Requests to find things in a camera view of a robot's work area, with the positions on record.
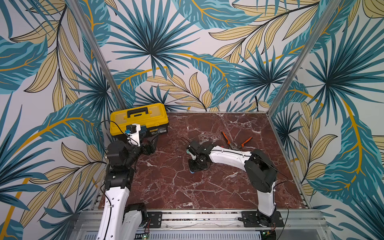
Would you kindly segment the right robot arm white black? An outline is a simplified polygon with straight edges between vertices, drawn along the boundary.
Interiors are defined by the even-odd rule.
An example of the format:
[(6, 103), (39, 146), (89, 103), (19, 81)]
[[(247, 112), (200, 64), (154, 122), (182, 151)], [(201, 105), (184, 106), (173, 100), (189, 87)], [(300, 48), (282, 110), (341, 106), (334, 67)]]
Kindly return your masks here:
[(200, 145), (192, 141), (187, 146), (190, 172), (206, 171), (212, 164), (228, 165), (247, 173), (250, 183), (257, 190), (258, 209), (253, 214), (242, 214), (245, 227), (283, 227), (281, 214), (275, 202), (278, 175), (274, 163), (259, 149), (252, 152), (226, 149), (220, 146)]

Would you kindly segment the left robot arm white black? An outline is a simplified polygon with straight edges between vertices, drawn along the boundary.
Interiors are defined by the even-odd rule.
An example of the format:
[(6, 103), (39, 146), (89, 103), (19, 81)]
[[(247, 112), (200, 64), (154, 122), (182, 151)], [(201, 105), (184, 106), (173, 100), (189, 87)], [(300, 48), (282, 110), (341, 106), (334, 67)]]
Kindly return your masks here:
[(108, 146), (105, 206), (98, 240), (147, 240), (150, 228), (161, 227), (161, 213), (148, 213), (144, 203), (127, 205), (135, 174), (135, 164), (141, 155), (156, 151), (158, 137), (141, 146), (115, 141)]

